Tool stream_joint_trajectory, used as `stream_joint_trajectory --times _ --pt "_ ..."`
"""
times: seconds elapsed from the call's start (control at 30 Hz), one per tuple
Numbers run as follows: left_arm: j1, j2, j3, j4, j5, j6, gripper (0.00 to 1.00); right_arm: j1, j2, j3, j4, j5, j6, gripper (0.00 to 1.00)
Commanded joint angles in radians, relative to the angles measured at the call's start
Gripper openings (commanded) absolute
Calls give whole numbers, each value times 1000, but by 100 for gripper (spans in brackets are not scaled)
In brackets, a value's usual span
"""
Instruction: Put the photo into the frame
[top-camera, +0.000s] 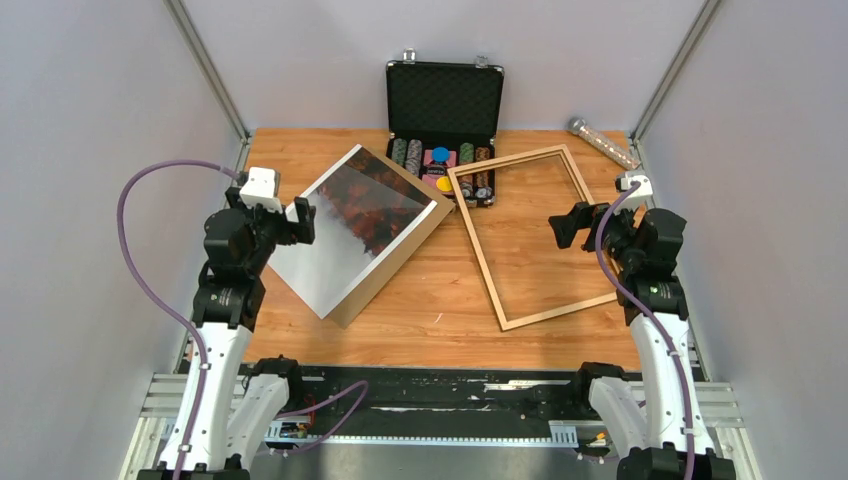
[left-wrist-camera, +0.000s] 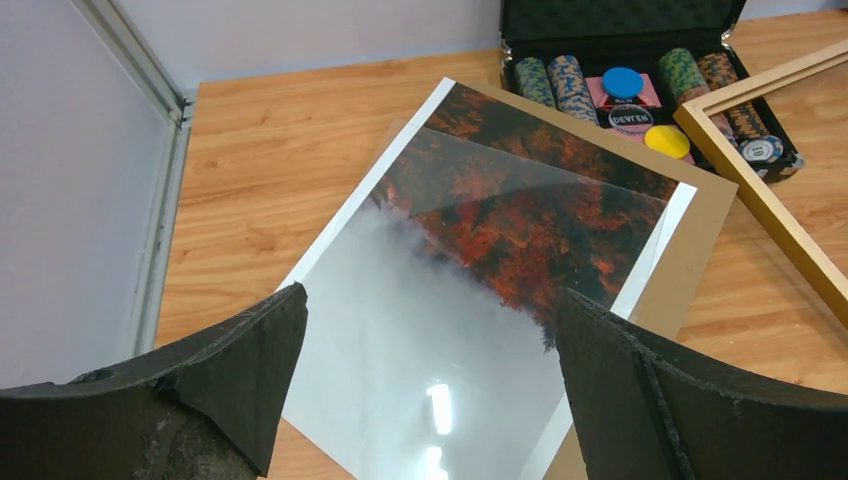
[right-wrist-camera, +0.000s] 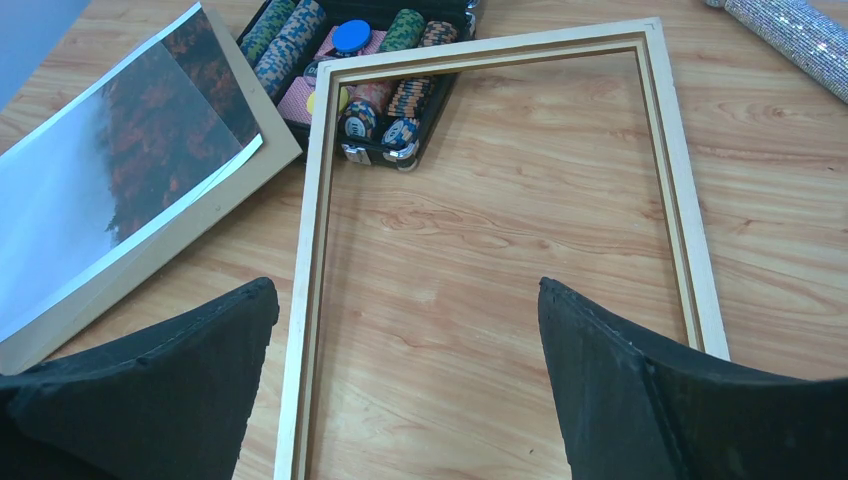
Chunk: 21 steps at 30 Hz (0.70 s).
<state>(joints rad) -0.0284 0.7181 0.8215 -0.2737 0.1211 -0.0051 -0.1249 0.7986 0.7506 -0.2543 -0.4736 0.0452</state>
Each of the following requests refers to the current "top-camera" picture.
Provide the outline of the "red forest photo print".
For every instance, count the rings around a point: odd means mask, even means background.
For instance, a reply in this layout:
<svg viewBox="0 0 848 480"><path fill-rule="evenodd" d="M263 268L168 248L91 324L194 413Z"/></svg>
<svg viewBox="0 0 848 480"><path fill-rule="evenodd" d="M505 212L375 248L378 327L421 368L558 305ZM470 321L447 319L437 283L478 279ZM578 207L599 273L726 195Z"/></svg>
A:
<svg viewBox="0 0 848 480"><path fill-rule="evenodd" d="M349 325L448 208L428 185L357 144L303 197L312 243L278 248L269 267L322 320Z"/></svg>

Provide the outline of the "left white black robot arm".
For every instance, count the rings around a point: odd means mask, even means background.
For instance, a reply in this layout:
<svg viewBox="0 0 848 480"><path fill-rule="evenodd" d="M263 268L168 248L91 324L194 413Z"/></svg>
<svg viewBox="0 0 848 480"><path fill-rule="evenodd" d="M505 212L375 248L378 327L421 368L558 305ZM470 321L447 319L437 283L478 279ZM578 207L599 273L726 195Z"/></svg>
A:
<svg viewBox="0 0 848 480"><path fill-rule="evenodd" d="M228 208L207 218L203 264L189 332L193 352L171 438L156 466L140 479L247 479L273 417L306 400L297 361L262 359L233 401L238 371L253 336L266 289L261 273L277 246L311 244L315 206L302 197L296 220L272 193L226 192Z"/></svg>

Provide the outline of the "light wooden picture frame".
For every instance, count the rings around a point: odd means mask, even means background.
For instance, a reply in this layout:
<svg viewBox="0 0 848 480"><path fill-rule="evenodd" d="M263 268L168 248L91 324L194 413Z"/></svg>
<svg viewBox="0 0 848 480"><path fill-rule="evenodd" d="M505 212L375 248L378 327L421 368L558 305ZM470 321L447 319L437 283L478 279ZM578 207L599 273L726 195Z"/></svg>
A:
<svg viewBox="0 0 848 480"><path fill-rule="evenodd" d="M497 291L497 287L495 285L494 278L491 273L491 269L489 268L488 262L486 260L483 247L480 243L479 237L473 225L469 207L467 206L467 202L464 200L464 197L461 194L459 177L478 173L486 173L500 168L506 168L519 164L524 164L527 162L542 160L548 157L555 157L563 164L573 186L575 187L578 193L578 196L582 200L589 201L594 199L582 173L580 172L577 162L575 161L573 155L571 154L566 144L559 144L555 146L540 148L536 150L522 152L519 154L489 159L482 162L458 165L447 170L448 179L451 183L453 192L455 193L456 198L459 201L458 206L461 218L464 221L465 228L468 237L471 241L472 249L475 258L478 262L486 291L488 293L491 304L495 311L498 324L502 331L510 331L517 328L541 323L543 321L551 320L559 316L569 315L597 306L609 304L617 300L616 293L607 293L604 295L570 303L539 313L534 313L514 320L509 320L507 318L502 301Z"/></svg>

